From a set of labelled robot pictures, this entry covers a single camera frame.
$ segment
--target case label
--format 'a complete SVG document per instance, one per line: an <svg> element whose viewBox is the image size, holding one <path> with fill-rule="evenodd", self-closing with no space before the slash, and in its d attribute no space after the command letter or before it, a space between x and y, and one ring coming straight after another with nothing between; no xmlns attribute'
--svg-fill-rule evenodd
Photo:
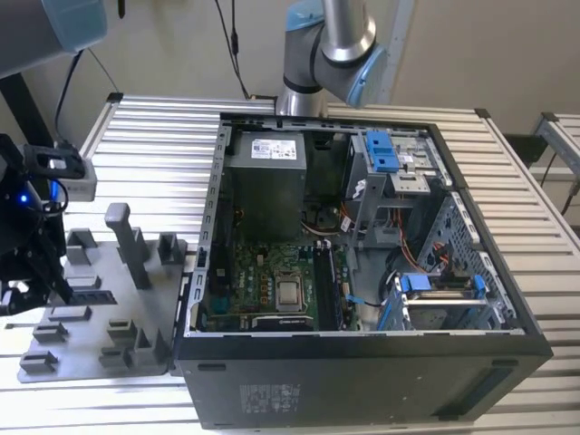
<svg viewBox="0 0 580 435"><path fill-rule="evenodd" d="M296 160L296 141L254 139L252 159Z"/></svg>
<svg viewBox="0 0 580 435"><path fill-rule="evenodd" d="M239 393L246 414L298 411L299 383L244 384L239 386Z"/></svg>

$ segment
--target cable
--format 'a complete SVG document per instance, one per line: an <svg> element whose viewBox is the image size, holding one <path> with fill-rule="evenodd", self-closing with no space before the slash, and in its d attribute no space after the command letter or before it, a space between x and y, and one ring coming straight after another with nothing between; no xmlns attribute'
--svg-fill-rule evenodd
<svg viewBox="0 0 580 435"><path fill-rule="evenodd" d="M66 187L64 186L64 184L59 179L54 179L52 177L43 177L43 178L45 178L47 181L50 181L51 183L56 184L63 191L64 202L60 207L58 207L56 210L53 210L53 211L37 210L36 208L28 208L28 209L32 210L35 213L38 213L39 215L43 215L44 217L47 217L47 218L54 218L54 217L60 216L69 207L69 192L66 189ZM51 204L56 204L56 202L51 201L51 202L45 204L44 206L46 207L46 206L49 206Z"/></svg>
<svg viewBox="0 0 580 435"><path fill-rule="evenodd" d="M572 202L572 198L573 198L572 195L568 195L568 199L565 201L564 208L562 208L562 212L561 212L562 216L566 214L566 211L568 211L568 208L570 207L570 203Z"/></svg>
<svg viewBox="0 0 580 435"><path fill-rule="evenodd" d="M115 91L118 92L119 88L117 87L117 85L115 84L115 81L112 79L111 75L109 74L109 72L107 71L107 69L105 68L105 66L102 64L101 60L97 57L97 55L94 53L94 51L92 50L92 48L89 48L89 53L92 55L92 57L94 57L94 60L97 61L97 63L99 64L99 66L101 67L102 71L107 75L107 77L109 78L109 82L111 82L112 87L115 88Z"/></svg>
<svg viewBox="0 0 580 435"><path fill-rule="evenodd" d="M84 50L80 50L71 61L71 65L69 66L69 71L66 73L66 79L64 81L63 90L61 91L61 96L58 99L58 103L56 104L56 112L54 113L54 130L56 131L56 136L61 142L66 142L67 140L61 134L60 129L58 127L58 120L61 116L61 110L63 109L64 99L66 98L66 93L69 90L69 84L71 84L71 79L74 74L74 70L76 69L76 65L78 65L79 61L81 60L81 56Z"/></svg>
<svg viewBox="0 0 580 435"><path fill-rule="evenodd" d="M325 236L336 236L337 234L339 234L337 231L336 232L334 232L334 231L333 232L331 232L331 231L319 231L318 229L310 228L309 226L307 226L305 224L305 222L303 220L300 221L300 223L306 229L306 231L314 234L315 236L325 237Z"/></svg>
<svg viewBox="0 0 580 435"><path fill-rule="evenodd" d="M250 95L247 92L246 86L244 85L244 82L242 81L242 77L240 76L239 73L239 69L236 66L236 60L234 58L234 54L232 52L232 47L229 43L229 38L227 37L227 28L226 28L226 22L224 21L224 14L221 11L221 6L219 5L219 1L215 0L216 2L216 7L217 7L217 12L219 13L219 20L221 21L221 26L222 29L224 31L224 36L226 37L226 44L227 44L227 52L229 53L229 59L232 62L232 67L234 68L234 74L237 77L237 80L239 81L239 85L242 88L242 93L244 94L244 98L246 98L246 100L249 100Z"/></svg>
<svg viewBox="0 0 580 435"><path fill-rule="evenodd" d="M403 230L402 230L402 219L401 219L401 209L400 208L398 208L396 210L395 216L399 222L399 235L400 235L400 239L401 239L402 254L405 256L405 258L407 259L407 261L409 262L409 264L411 266L413 266L419 272L425 273L426 271L422 267L419 266L419 264L417 263L417 261L413 257L411 251L409 250L409 246L407 245L407 240L405 239L405 235L404 235Z"/></svg>
<svg viewBox="0 0 580 435"><path fill-rule="evenodd" d="M544 177L542 177L542 181L540 181L540 188L544 187L544 181L546 181L547 173L549 172L550 168L552 167L552 163L554 163L555 159L556 159L556 152L554 151L554 155L552 156L552 159L550 159L550 162L546 166L546 172L544 172Z"/></svg>

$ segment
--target blue latch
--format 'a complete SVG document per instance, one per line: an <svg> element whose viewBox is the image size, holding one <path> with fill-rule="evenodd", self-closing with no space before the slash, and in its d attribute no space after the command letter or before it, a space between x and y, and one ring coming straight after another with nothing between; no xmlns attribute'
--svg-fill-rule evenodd
<svg viewBox="0 0 580 435"><path fill-rule="evenodd" d="M428 292L431 290L431 282L427 275L403 275L401 290L403 293Z"/></svg>
<svg viewBox="0 0 580 435"><path fill-rule="evenodd" d="M473 276L473 285L475 286L475 297L483 299L486 295L486 282L481 275Z"/></svg>
<svg viewBox="0 0 580 435"><path fill-rule="evenodd" d="M411 283L409 282L409 277L406 275L401 277L401 290L403 293L411 290Z"/></svg>
<svg viewBox="0 0 580 435"><path fill-rule="evenodd" d="M407 275L409 278L409 284L411 285L411 291L413 292L425 292L431 290L431 282L429 277L426 275Z"/></svg>
<svg viewBox="0 0 580 435"><path fill-rule="evenodd" d="M367 131L366 147L375 171L393 173L399 171L399 159L392 148L391 137L386 131Z"/></svg>

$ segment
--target black cable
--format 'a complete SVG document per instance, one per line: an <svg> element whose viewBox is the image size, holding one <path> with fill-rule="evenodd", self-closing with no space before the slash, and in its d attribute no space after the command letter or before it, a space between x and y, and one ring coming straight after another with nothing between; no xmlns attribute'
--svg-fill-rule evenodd
<svg viewBox="0 0 580 435"><path fill-rule="evenodd" d="M540 181L540 188L544 187L544 181L546 181L547 173L549 172L550 168L552 167L552 163L554 163L555 159L556 159L556 153L554 152L552 159L550 159L550 162L547 164L546 172L544 172L544 177L542 177L542 181Z"/></svg>
<svg viewBox="0 0 580 435"><path fill-rule="evenodd" d="M47 181L50 181L51 183L55 183L63 191L63 194L64 194L63 204L60 207L58 207L56 210L44 210L44 209L38 210L36 208L28 208L28 209L32 210L35 213L38 213L39 215L43 215L47 218L54 218L56 216L60 216L69 207L69 192L68 192L67 188L64 186L64 184L59 179L54 179L52 177L45 177L45 179ZM45 207L50 206L51 204L55 204L55 202L51 201L51 202L45 204L44 206Z"/></svg>
<svg viewBox="0 0 580 435"><path fill-rule="evenodd" d="M116 92L119 92L119 88L115 84L115 81L112 79L111 75L109 74L109 72L107 71L107 69L105 68L105 66L102 64L101 60L94 53L94 51L92 50L92 48L89 48L89 53L92 55L92 57L94 57L94 60L97 61L97 63L101 67L102 71L107 75L107 77L109 78L109 82L111 82L112 87L115 88L115 91Z"/></svg>
<svg viewBox="0 0 580 435"><path fill-rule="evenodd" d="M572 202L572 198L573 198L572 195L568 195L568 199L565 201L564 208L562 208L562 212L561 212L562 216L566 214L566 211L568 211L568 208L570 207L570 203Z"/></svg>
<svg viewBox="0 0 580 435"><path fill-rule="evenodd" d="M247 100L249 100L250 95L247 92L246 86L244 85L244 82L242 81L242 77L240 76L239 73L239 69L236 67L236 60L234 58L234 54L232 53L232 47L229 43L229 38L227 37L227 28L226 28L226 22L224 21L224 14L221 11L221 6L219 5L219 1L215 0L216 2L216 7L217 7L217 12L219 13L219 20L221 21L221 26L222 29L224 31L224 36L226 37L226 44L227 44L227 51L229 52L229 59L232 62L232 67L234 69L234 74L237 77L237 80L239 81L239 85L242 88L242 93L244 94L244 98L246 98Z"/></svg>
<svg viewBox="0 0 580 435"><path fill-rule="evenodd" d="M74 74L74 70L76 69L76 65L78 65L79 61L81 60L81 56L84 50L80 50L73 58L71 65L69 66L69 71L66 73L66 80L64 81L63 90L61 91L61 96L58 99L58 104L56 105L56 113L54 114L54 130L56 131L56 136L61 142L66 142L67 140L61 134L60 129L58 127L58 120L61 116L61 110L63 109L64 99L66 98L66 92L69 90L69 84L71 84L71 79Z"/></svg>

